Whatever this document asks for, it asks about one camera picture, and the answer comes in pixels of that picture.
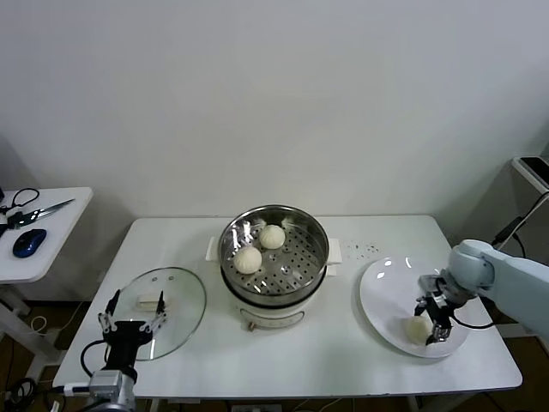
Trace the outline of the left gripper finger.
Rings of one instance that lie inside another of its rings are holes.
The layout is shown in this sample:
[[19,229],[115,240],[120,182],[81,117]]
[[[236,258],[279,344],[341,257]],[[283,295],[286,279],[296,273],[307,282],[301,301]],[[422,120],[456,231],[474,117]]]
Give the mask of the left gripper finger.
[[104,334],[107,334],[116,329],[113,315],[116,310],[118,299],[120,296],[120,290],[118,289],[112,298],[107,302],[106,309],[98,314],[98,320],[100,327]]
[[155,334],[166,323],[166,320],[166,303],[164,300],[164,292],[161,291],[160,297],[157,301],[154,317],[140,326],[139,331]]

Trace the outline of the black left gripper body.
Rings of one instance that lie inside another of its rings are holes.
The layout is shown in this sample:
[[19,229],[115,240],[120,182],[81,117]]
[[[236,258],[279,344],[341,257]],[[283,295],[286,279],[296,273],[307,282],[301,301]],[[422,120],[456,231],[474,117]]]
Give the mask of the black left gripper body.
[[115,330],[103,333],[110,349],[103,369],[136,373],[137,352],[152,341],[153,332],[145,321],[116,321],[114,325]]

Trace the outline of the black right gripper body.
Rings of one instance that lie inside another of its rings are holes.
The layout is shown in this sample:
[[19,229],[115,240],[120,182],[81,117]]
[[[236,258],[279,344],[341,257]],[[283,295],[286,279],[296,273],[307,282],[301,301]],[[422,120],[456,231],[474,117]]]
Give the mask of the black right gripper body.
[[445,299],[445,296],[439,292],[429,292],[427,294],[427,311],[435,327],[439,329],[451,329],[451,319],[455,315],[455,310],[460,308],[452,301]]

